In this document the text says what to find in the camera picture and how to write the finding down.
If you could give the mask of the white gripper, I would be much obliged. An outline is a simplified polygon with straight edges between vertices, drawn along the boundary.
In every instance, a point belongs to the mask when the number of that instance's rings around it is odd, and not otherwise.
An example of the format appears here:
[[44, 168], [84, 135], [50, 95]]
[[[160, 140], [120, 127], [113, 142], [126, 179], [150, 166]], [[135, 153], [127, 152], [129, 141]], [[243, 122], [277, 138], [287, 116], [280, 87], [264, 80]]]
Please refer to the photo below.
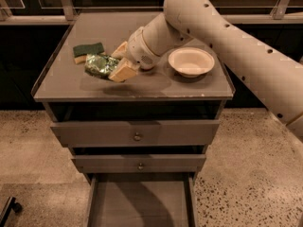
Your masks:
[[123, 42], [112, 54], [113, 58], [121, 60], [109, 79], [122, 82], [137, 75], [139, 66], [143, 70], [151, 70], [160, 61], [146, 45], [143, 38], [143, 26], [136, 30], [128, 42]]

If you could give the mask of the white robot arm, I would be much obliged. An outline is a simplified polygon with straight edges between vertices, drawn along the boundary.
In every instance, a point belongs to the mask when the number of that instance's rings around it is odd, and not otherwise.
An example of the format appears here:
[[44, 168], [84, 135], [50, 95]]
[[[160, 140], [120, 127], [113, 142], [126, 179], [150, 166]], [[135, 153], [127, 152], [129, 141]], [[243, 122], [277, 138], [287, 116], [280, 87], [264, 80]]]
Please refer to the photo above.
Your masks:
[[164, 0], [163, 12], [134, 32], [113, 55], [152, 69], [163, 54], [197, 39], [303, 141], [303, 65], [228, 23], [209, 0]]

